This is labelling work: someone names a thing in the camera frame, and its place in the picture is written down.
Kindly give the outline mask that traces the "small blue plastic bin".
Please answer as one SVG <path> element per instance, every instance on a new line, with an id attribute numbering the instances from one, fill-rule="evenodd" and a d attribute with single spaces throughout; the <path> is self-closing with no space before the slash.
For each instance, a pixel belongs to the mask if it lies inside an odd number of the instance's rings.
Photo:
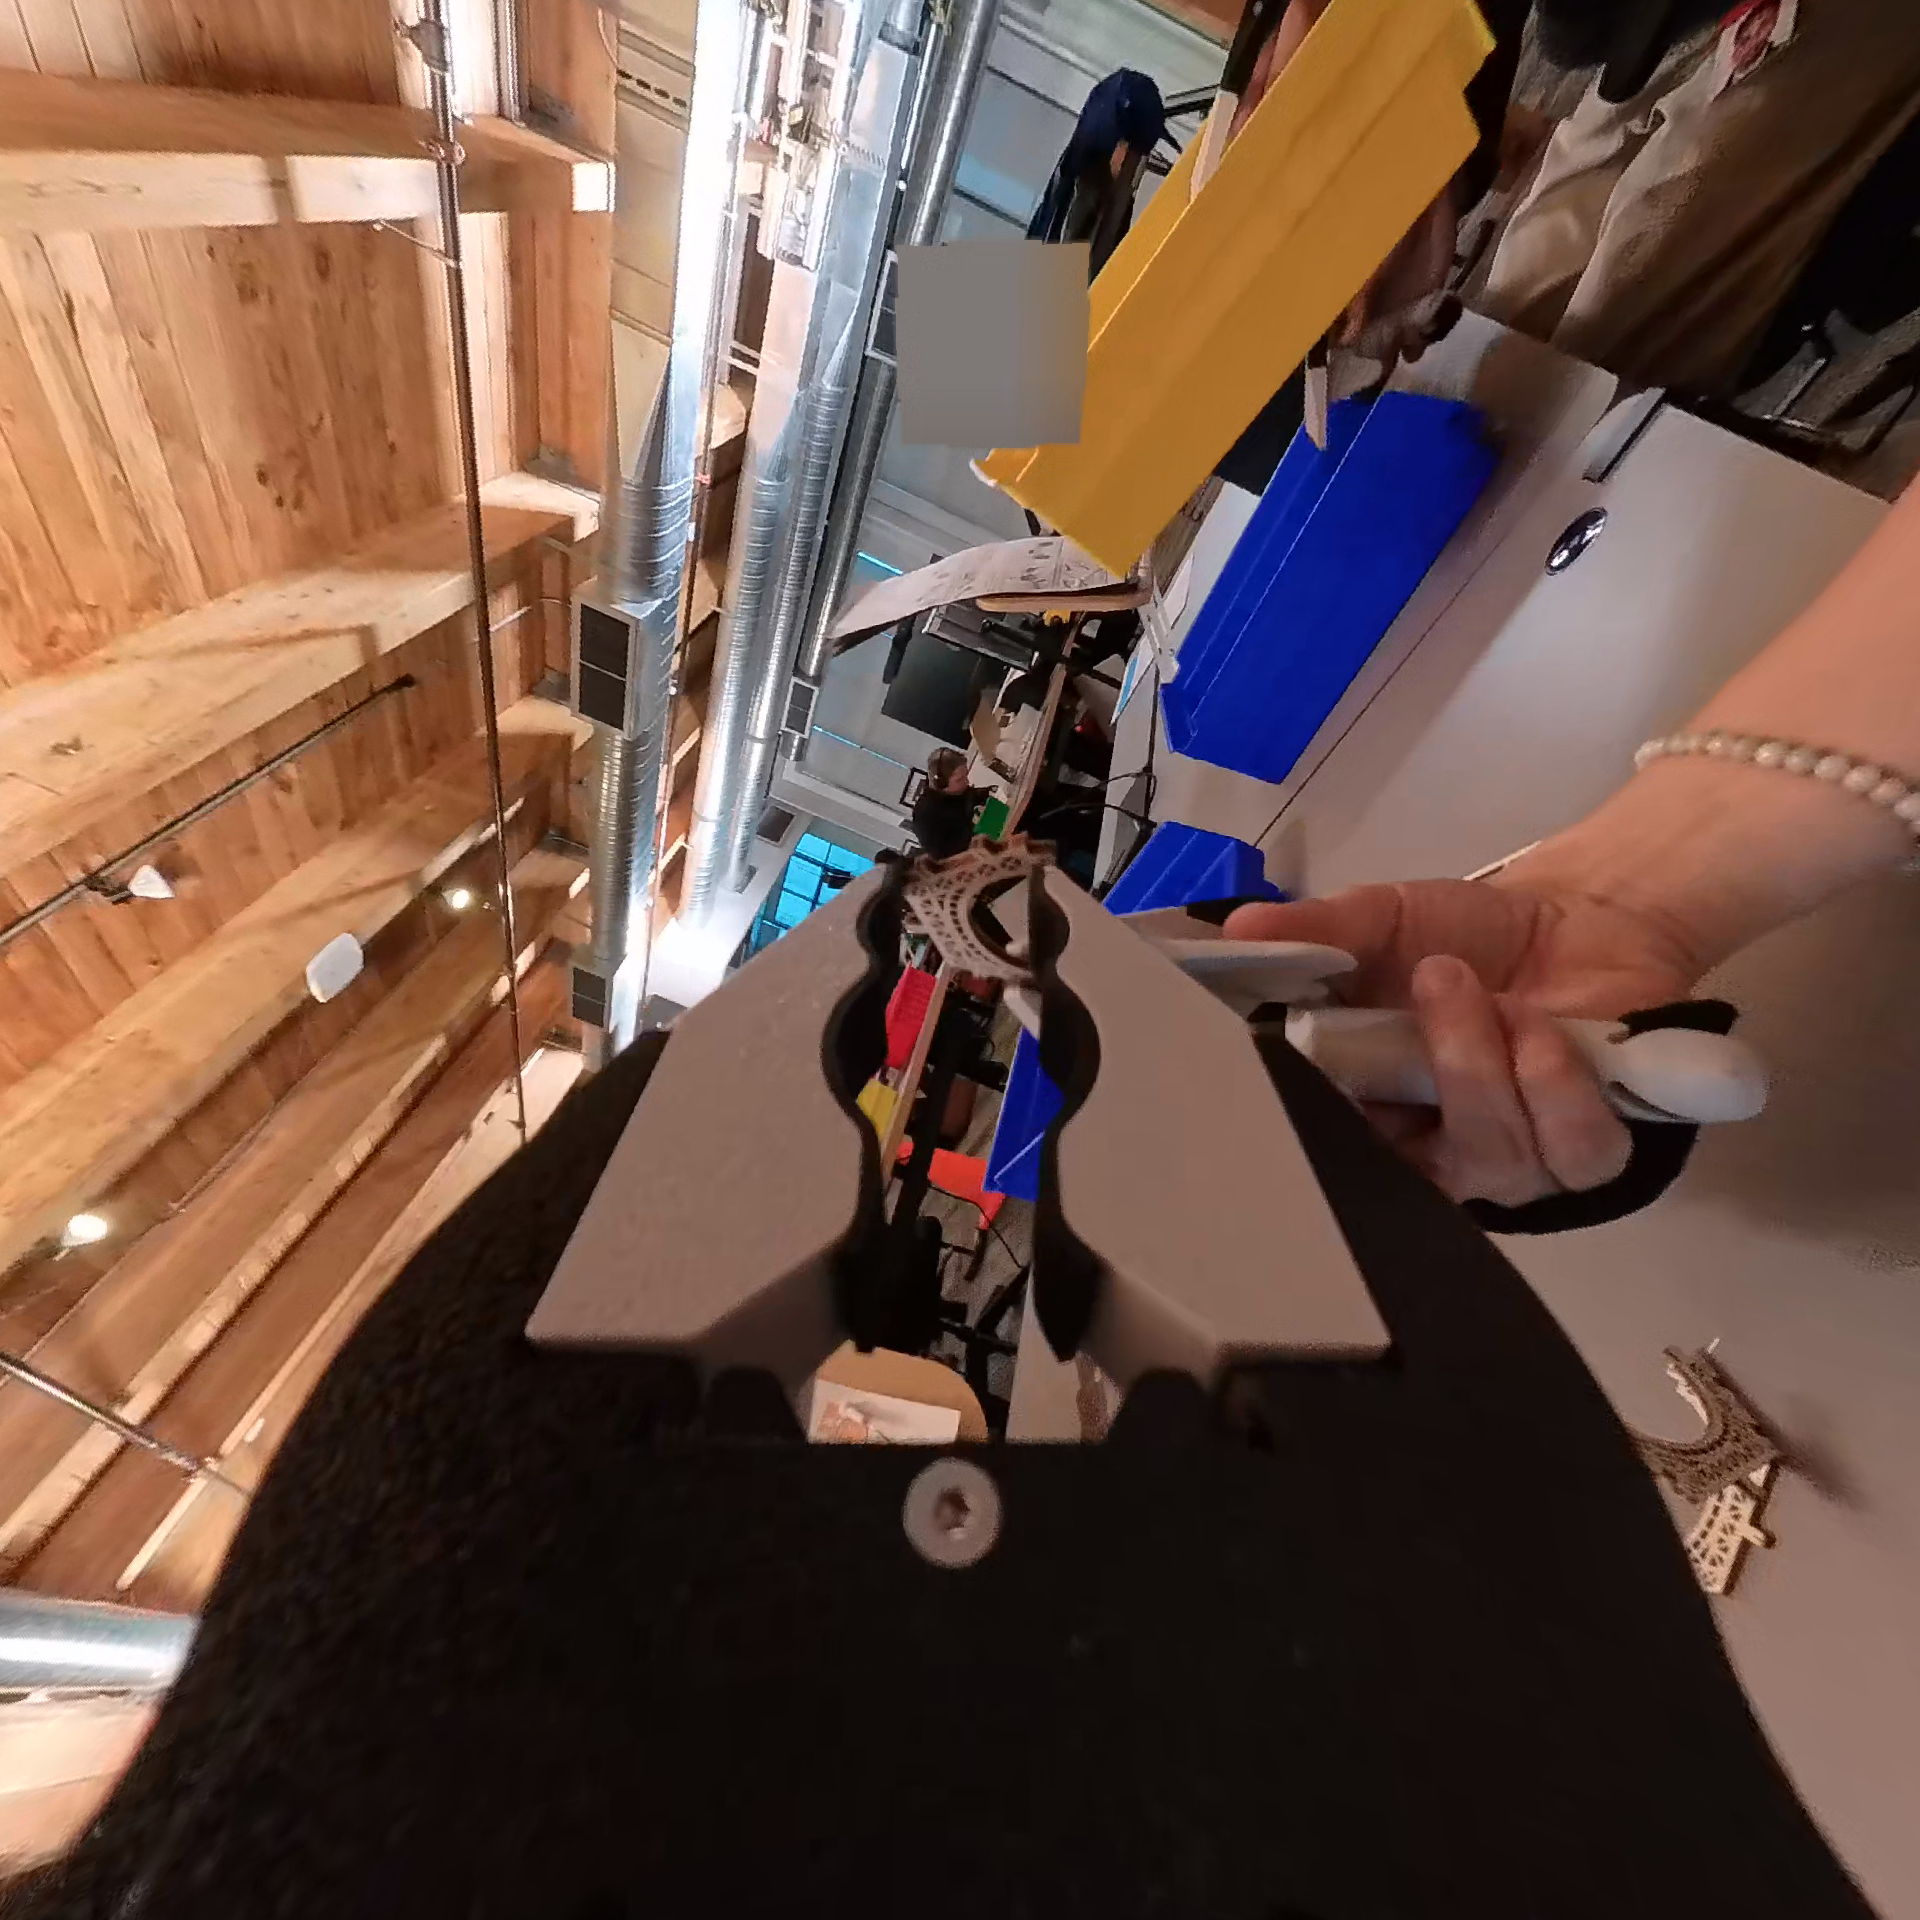
<path id="1" fill-rule="evenodd" d="M 1103 897 L 1119 917 L 1183 911 L 1215 928 L 1241 906 L 1288 898 L 1265 874 L 1261 848 L 1185 823 L 1159 823 Z"/>
<path id="2" fill-rule="evenodd" d="M 1043 1067 L 1041 1046 L 1022 1031 L 989 1155 L 990 1191 L 1026 1206 L 1041 1200 L 1043 1146 L 1062 1109 L 1063 1094 Z"/>

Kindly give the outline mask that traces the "black monitor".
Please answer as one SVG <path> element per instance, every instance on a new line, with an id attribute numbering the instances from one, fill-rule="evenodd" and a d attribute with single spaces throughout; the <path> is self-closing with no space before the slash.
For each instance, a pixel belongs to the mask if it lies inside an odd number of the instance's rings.
<path id="1" fill-rule="evenodd" d="M 966 750 L 979 703 L 999 680 L 1002 663 L 992 657 L 907 621 L 897 626 L 882 663 L 880 717 Z"/>

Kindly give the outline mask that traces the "hanging printed paper sheet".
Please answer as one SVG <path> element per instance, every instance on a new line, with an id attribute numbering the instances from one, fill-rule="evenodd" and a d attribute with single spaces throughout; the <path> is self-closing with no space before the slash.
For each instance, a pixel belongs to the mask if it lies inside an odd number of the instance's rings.
<path id="1" fill-rule="evenodd" d="M 903 623 L 959 605 L 1107 605 L 1134 608 L 1145 597 L 1136 571 L 1114 575 L 1063 536 L 990 542 L 897 575 L 855 597 L 827 630 L 835 653 Z"/>

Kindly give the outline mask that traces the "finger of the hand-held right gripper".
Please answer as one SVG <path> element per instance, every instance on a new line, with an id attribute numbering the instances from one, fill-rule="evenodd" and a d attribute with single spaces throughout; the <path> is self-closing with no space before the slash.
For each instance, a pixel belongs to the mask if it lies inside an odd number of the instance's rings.
<path id="1" fill-rule="evenodd" d="M 1293 966 L 1295 944 L 1240 943 L 1225 927 L 1199 919 L 1185 906 L 1119 915 L 1119 925 L 1151 944 L 1171 966 Z"/>
<path id="2" fill-rule="evenodd" d="M 1334 1000 L 1337 981 L 1355 973 L 1354 953 L 1327 944 L 1225 943 L 1222 947 L 1222 1002 L 1237 1018 L 1263 1008 L 1312 1008 Z"/>

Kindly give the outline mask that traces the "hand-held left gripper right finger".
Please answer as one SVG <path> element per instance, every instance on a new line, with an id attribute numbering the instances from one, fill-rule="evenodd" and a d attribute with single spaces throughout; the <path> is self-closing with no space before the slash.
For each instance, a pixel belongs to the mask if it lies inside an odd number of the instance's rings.
<path id="1" fill-rule="evenodd" d="M 1058 1361 L 1122 1387 L 1374 1361 L 1384 1318 L 1222 966 L 1171 966 L 1053 871 L 1031 904 L 1041 1059 L 1063 1094 L 1034 1294 Z"/>

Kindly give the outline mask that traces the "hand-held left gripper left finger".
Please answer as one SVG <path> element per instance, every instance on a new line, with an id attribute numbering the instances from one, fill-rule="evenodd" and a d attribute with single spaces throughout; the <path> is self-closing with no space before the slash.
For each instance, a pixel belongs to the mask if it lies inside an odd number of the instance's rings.
<path id="1" fill-rule="evenodd" d="M 880 1135 L 903 863 L 843 887 L 664 1035 L 526 1336 L 703 1377 L 807 1378 L 850 1339 L 882 1227 Z"/>

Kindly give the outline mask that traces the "grey desk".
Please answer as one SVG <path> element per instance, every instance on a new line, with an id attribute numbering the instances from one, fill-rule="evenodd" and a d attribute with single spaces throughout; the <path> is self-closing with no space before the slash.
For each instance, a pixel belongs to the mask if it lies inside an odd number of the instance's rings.
<path id="1" fill-rule="evenodd" d="M 1178 755 L 1139 645 L 1097 875 L 1142 816 L 1261 848 L 1289 895 L 1473 875 L 1617 791 L 1887 512 L 1488 320 L 1400 386 L 1482 410 L 1495 480 L 1280 785 Z M 1545 577 L 1589 509 L 1602 538 Z M 1632 1425 L 1681 1434 L 1665 1350 L 1710 1350 L 1789 1443 L 1775 1549 L 1714 1614 L 1867 1903 L 1915 1915 L 1915 875 L 1771 933 L 1709 993 L 1741 1008 L 1767 1111 L 1706 1135 L 1658 1208 L 1505 1250 Z"/>

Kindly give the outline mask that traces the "silver ventilation duct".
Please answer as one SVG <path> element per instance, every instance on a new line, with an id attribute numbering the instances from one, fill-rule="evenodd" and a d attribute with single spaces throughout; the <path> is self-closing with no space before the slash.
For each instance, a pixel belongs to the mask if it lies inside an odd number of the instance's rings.
<path id="1" fill-rule="evenodd" d="M 667 198 L 675 256 L 664 369 L 633 453 L 621 457 L 618 491 L 605 514 L 605 558 L 576 615 L 575 705 L 595 726 L 602 759 L 591 851 L 592 943 L 575 958 L 571 998 L 595 1066 L 609 1066 L 633 1043 L 653 950 L 707 345 L 728 253 L 739 30 L 739 6 L 696 10 L 689 126 Z"/>
<path id="2" fill-rule="evenodd" d="M 737 494 L 704 755 L 679 919 L 707 928 L 752 875 L 786 686 L 858 385 L 906 121 L 921 75 L 923 6 L 807 6 L 782 81 L 801 86 L 762 192 L 774 281 Z"/>

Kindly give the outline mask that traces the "person's right hand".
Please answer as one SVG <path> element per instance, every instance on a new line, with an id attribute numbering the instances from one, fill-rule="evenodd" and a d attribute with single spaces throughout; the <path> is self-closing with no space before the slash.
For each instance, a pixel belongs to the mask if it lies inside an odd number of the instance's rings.
<path id="1" fill-rule="evenodd" d="M 1685 1002 L 1759 938 L 1913 856 L 1867 808 L 1738 769 L 1667 763 L 1488 881 L 1363 886 L 1237 907 L 1240 943 L 1354 953 L 1359 1007 L 1409 1008 L 1439 1111 L 1376 1128 L 1456 1203 L 1617 1181 L 1632 1151 L 1565 1021 Z"/>

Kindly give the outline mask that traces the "dark blue jacket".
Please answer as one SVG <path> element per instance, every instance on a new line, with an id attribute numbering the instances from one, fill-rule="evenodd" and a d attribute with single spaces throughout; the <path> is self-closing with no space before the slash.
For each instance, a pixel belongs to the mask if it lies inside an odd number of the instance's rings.
<path id="1" fill-rule="evenodd" d="M 1165 133 L 1161 87 L 1145 72 L 1122 66 L 1094 86 L 1024 238 L 1088 243 L 1097 270 L 1134 218 L 1142 173 Z"/>

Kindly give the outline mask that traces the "yellow plastic bin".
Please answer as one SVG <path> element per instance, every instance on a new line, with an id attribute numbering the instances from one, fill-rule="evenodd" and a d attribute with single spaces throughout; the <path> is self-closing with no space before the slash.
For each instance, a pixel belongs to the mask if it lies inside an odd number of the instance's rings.
<path id="1" fill-rule="evenodd" d="M 979 475 L 1114 575 L 1473 159 L 1495 35 L 1467 3 L 1335 3 L 1206 183 L 1183 159 L 1091 286 L 1082 439 Z"/>

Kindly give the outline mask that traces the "wooden lattice arch piece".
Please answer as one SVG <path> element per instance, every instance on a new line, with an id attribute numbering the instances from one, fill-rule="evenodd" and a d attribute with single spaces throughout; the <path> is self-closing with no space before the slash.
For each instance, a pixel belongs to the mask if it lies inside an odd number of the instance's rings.
<path id="1" fill-rule="evenodd" d="M 915 856 L 903 878 L 903 925 L 928 939 L 939 961 L 1002 985 L 1034 978 L 1031 901 L 1054 866 L 1054 845 L 1016 833 L 977 838 L 966 854 Z"/>
<path id="2" fill-rule="evenodd" d="M 1710 1350 L 1665 1350 L 1667 1378 L 1696 1416 L 1687 1438 L 1631 1430 L 1649 1472 L 1693 1517 L 1685 1551 L 1704 1594 L 1721 1601 L 1751 1553 L 1775 1549 L 1767 1509 L 1785 1449 Z"/>

